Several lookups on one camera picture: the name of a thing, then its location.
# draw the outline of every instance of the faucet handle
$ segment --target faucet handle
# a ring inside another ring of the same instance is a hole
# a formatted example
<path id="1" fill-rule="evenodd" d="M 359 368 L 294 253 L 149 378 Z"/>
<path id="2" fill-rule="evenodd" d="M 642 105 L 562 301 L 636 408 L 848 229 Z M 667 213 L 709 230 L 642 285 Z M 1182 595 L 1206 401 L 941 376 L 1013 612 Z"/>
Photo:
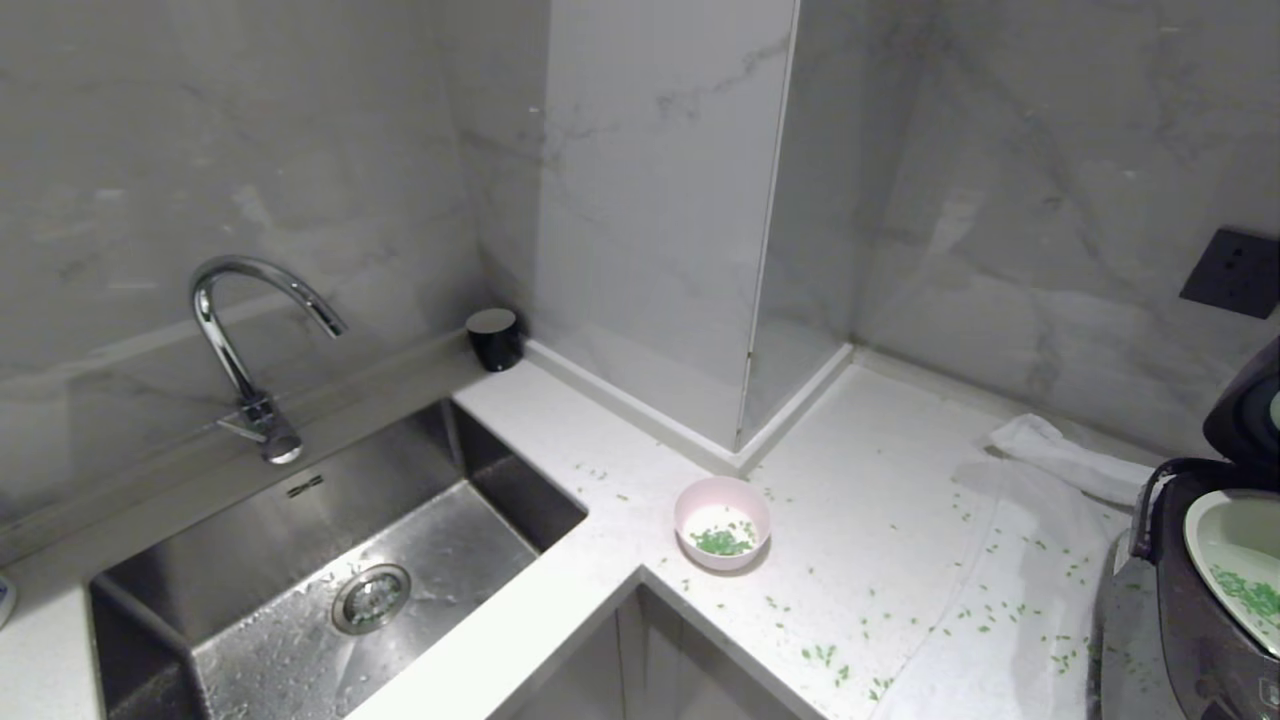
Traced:
<path id="1" fill-rule="evenodd" d="M 215 420 L 215 423 L 218 424 L 218 427 L 223 428 L 224 430 L 229 430 L 229 432 L 232 432 L 234 434 L 238 434 L 242 438 L 251 439 L 251 441 L 253 441 L 256 443 L 264 443 L 264 442 L 266 442 L 266 436 L 264 436 L 262 433 L 256 432 L 256 430 L 251 430 L 251 429 L 248 429 L 248 428 L 246 428 L 243 425 L 237 425 L 236 423 L 233 423 L 230 420 L 219 418 L 218 420 Z"/>

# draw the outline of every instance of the small bowl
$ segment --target small bowl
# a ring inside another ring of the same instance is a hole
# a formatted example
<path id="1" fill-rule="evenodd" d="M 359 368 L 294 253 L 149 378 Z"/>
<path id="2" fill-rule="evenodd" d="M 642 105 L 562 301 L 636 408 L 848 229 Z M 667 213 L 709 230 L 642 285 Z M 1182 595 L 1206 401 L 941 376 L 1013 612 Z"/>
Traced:
<path id="1" fill-rule="evenodd" d="M 717 505 L 727 505 L 751 520 L 755 527 L 755 544 L 751 546 L 751 550 L 741 555 L 714 555 L 690 542 L 685 524 L 699 510 Z M 676 500 L 676 538 L 685 548 L 686 555 L 710 570 L 724 573 L 745 568 L 769 542 L 769 532 L 768 503 L 755 488 L 737 478 L 703 478 L 685 488 L 685 492 L 680 493 L 680 498 Z"/>

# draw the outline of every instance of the drain strainer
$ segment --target drain strainer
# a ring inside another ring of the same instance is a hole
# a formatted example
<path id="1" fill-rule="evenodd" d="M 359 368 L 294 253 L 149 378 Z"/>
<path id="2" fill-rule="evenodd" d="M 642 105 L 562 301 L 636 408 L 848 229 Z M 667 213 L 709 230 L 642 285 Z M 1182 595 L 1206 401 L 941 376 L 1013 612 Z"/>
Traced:
<path id="1" fill-rule="evenodd" d="M 347 580 L 333 601 L 333 624 L 362 635 L 390 623 L 408 602 L 408 573 L 399 565 L 375 565 Z"/>

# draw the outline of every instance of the sink basin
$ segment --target sink basin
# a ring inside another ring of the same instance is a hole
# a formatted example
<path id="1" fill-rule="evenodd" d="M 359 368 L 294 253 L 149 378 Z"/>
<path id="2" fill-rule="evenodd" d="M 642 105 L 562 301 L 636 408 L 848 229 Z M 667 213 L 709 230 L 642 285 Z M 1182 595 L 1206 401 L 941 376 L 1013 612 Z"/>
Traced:
<path id="1" fill-rule="evenodd" d="M 585 516 L 431 405 L 95 577 L 106 715 L 342 717 Z"/>

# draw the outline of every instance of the chrome faucet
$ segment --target chrome faucet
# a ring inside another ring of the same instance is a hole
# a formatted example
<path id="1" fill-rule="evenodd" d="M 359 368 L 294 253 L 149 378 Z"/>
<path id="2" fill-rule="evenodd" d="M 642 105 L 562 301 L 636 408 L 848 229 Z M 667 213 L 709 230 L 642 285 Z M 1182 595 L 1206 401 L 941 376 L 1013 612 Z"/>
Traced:
<path id="1" fill-rule="evenodd" d="M 244 363 L 236 354 L 214 311 L 214 283 L 232 273 L 257 278 L 289 296 L 324 328 L 329 337 L 344 333 L 347 324 L 307 283 L 288 270 L 256 258 L 242 255 L 214 258 L 196 268 L 191 275 L 191 302 L 196 311 L 196 323 L 209 340 L 209 345 L 214 347 L 214 354 L 218 355 L 218 361 L 223 364 L 232 384 L 236 386 L 236 392 L 239 395 L 239 413 L 244 419 L 243 427 L 229 420 L 218 420 L 218 424 L 261 445 L 262 460 L 284 465 L 302 455 L 302 438 L 280 414 L 275 400 L 250 379 Z"/>

